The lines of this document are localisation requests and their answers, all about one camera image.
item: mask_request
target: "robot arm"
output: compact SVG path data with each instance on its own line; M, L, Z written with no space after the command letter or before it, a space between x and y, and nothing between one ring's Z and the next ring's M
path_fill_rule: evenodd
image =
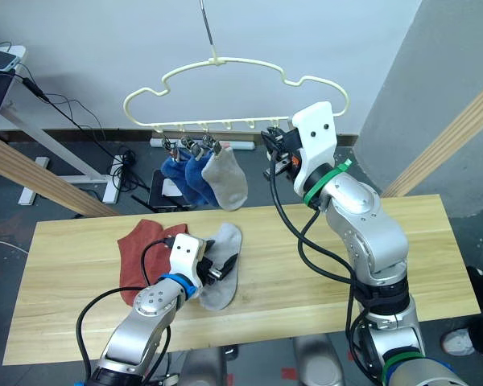
M357 329L374 383L465 385L440 363L424 358L415 302L408 292L406 235L383 211L378 193L346 172L350 161L335 166L331 105L309 106L291 123L288 132L269 128L262 133L269 153L277 154L270 167L276 175L286 172L304 203L322 211L344 241L356 280L366 289L365 294L356 291L365 311Z
M171 270L136 295L131 312L111 335L86 386L139 386L144 382L161 334L184 303L199 296L204 285L222 280L237 255L222 268L204 256L212 241L179 234L173 240Z

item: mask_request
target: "gray wall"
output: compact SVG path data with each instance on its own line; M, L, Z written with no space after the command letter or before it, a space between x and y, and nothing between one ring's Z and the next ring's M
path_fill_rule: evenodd
M385 189L483 89L483 0L424 0L355 146ZM483 209L483 131L411 194L451 216Z
M420 0L206 0L220 55L268 60L296 80L333 79L352 97L339 133L359 133ZM27 47L27 65L45 92L76 97L105 127L134 128L122 111L125 96L161 75L210 57L198 0L0 0L0 40ZM325 86L300 89L271 70L228 64L171 80L172 93L140 97L137 117L150 121L292 115L320 100L339 109ZM11 99L42 128L68 123L16 86ZM85 113L77 118L92 125ZM0 120L0 128L11 125Z

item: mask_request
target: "green cable tie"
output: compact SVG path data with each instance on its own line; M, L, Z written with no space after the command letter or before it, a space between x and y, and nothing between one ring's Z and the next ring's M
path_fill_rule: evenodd
M343 173L344 171L346 171L349 168L349 166L351 166L352 163L353 162L350 159L347 158L344 163L341 163L340 165L335 167L333 170L327 172L324 175L324 177L319 179L316 182L316 184L313 185L313 187L308 191L308 193L306 193L304 195L303 203L305 203L306 205L309 205L309 202L312 200L313 196L316 195L318 193L318 191L320 189L322 189L326 183L329 182L330 179L332 179L333 177L335 177L339 173Z
M386 373L388 370L398 362L403 362L408 359L424 358L424 355L417 351L402 352L400 354L390 357L383 366L383 373L381 375L381 382L386 386Z

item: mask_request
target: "gray sock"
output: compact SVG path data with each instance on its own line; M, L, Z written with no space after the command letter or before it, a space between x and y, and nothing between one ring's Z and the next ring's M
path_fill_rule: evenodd
M213 189L218 204L226 211L235 211L247 199L247 179L231 147L222 149L208 160L202 170L202 178Z
M242 246L242 232L231 223L223 223L220 231L210 240L215 244L206 252L206 257L213 262L213 266L221 268L224 263L235 253L240 253ZM199 296L200 304L211 311L218 311L226 308L234 298L238 283L238 261L234 268L224 277L222 281L216 281L212 285L205 285Z

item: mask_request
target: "metal rod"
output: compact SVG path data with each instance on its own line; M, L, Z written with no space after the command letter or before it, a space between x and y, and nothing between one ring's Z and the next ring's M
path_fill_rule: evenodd
M206 9L204 8L203 0L200 0L200 9L202 10L202 17L204 18L204 24L206 26L206 31L208 32L209 44L213 46L213 37L211 36L211 31L209 30L208 16L206 16Z

